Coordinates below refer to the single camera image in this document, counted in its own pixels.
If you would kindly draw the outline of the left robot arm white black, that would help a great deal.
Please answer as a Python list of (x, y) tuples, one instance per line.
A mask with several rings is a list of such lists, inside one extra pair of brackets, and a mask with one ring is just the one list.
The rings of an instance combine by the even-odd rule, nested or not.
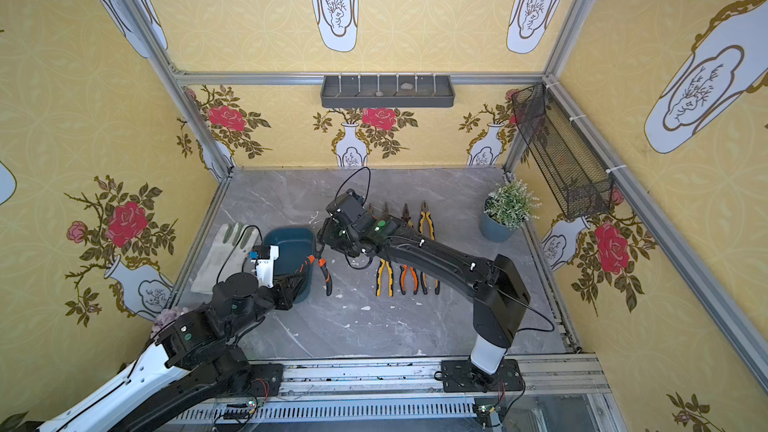
[(80, 403), (39, 425), (41, 431), (154, 431), (211, 398), (267, 399), (279, 391), (283, 365), (253, 364), (239, 339), (272, 311), (288, 311), (307, 275), (273, 285), (235, 273), (214, 285), (209, 301), (151, 338), (137, 359)]

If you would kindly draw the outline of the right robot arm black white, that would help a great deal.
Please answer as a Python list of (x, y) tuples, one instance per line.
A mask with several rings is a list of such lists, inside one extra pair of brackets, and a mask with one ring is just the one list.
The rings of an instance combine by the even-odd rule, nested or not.
[(318, 241), (350, 258), (364, 255), (410, 266), (461, 292), (472, 303), (476, 333), (470, 362), (496, 374), (519, 330), (530, 294), (514, 262), (473, 256), (424, 236), (398, 217), (376, 217), (355, 204), (330, 205)]

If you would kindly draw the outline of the orange black combination pliers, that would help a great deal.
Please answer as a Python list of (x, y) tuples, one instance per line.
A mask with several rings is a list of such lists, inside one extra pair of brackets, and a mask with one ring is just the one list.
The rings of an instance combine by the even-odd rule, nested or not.
[(416, 270), (407, 265), (400, 266), (399, 290), (402, 295), (411, 292), (417, 295), (420, 288), (419, 276)]

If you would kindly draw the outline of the yellow black combination pliers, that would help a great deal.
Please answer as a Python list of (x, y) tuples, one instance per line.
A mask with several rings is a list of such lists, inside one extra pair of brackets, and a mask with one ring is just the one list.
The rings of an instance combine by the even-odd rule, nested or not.
[(418, 230), (421, 235), (428, 237), (431, 240), (435, 239), (434, 222), (426, 201), (423, 201), (421, 205)]

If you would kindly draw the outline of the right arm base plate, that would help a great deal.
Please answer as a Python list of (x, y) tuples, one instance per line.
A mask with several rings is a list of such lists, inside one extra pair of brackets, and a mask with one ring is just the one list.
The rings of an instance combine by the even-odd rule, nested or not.
[(503, 359), (493, 374), (482, 371), (469, 359), (443, 360), (433, 378), (446, 393), (520, 392), (525, 386), (518, 362)]

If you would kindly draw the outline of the large yellow black lineman pliers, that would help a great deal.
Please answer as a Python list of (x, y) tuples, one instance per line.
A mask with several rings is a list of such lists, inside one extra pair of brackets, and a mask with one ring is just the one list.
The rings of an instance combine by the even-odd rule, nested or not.
[(431, 279), (423, 272), (419, 273), (420, 289), (424, 295), (428, 295), (433, 292), (435, 295), (439, 295), (441, 292), (441, 283), (438, 279)]

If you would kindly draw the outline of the yellow black deli pliers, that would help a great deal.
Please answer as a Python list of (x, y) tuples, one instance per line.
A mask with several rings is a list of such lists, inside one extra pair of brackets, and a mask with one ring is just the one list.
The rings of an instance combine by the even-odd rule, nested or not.
[(388, 297), (394, 295), (394, 271), (388, 260), (381, 259), (376, 271), (376, 289), (377, 297), (386, 294)]

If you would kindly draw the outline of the yellow black long-nose pliers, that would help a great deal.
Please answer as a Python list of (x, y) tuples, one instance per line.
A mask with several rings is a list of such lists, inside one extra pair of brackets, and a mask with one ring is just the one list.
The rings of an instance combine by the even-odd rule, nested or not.
[(401, 219), (409, 227), (413, 226), (413, 221), (412, 221), (412, 217), (411, 217), (411, 214), (410, 214), (410, 210), (409, 210), (408, 204), (404, 204), (403, 205), (402, 213), (401, 213)]

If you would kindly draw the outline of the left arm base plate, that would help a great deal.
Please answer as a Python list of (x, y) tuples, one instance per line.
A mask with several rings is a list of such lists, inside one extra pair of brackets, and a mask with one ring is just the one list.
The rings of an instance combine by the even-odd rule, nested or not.
[(229, 396), (276, 397), (282, 383), (284, 365), (281, 363), (226, 366), (217, 372), (212, 385), (204, 389), (203, 397)]

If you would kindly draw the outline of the orange black upside-down long-nose pliers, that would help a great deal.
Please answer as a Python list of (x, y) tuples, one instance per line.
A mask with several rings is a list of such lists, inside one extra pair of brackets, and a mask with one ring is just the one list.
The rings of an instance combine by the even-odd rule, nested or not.
[(307, 257), (307, 263), (310, 266), (317, 265), (320, 268), (324, 279), (325, 295), (331, 296), (333, 293), (333, 279), (327, 267), (327, 261), (321, 256), (309, 255)]

